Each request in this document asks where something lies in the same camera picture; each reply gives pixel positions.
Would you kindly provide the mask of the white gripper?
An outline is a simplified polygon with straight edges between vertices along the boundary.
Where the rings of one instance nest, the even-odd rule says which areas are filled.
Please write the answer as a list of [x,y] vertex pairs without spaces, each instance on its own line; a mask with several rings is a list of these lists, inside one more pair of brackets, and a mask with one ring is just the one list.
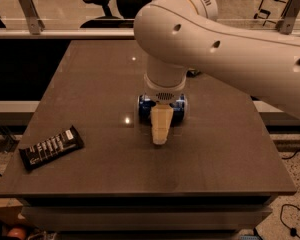
[[183,94],[186,84],[186,77],[183,76],[179,84],[172,87],[165,87],[152,81],[144,75],[144,96],[156,104],[151,108],[150,118],[152,125],[152,140],[155,145],[163,145],[167,141],[172,117],[173,108],[168,105],[175,102]]

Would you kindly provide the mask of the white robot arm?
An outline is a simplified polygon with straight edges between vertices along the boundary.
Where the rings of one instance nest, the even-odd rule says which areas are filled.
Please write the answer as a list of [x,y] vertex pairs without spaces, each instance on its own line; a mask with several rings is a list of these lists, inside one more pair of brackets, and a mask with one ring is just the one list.
[[135,16],[134,37],[149,55],[145,93],[169,104],[200,70],[300,120],[300,37],[216,21],[216,0],[155,0]]

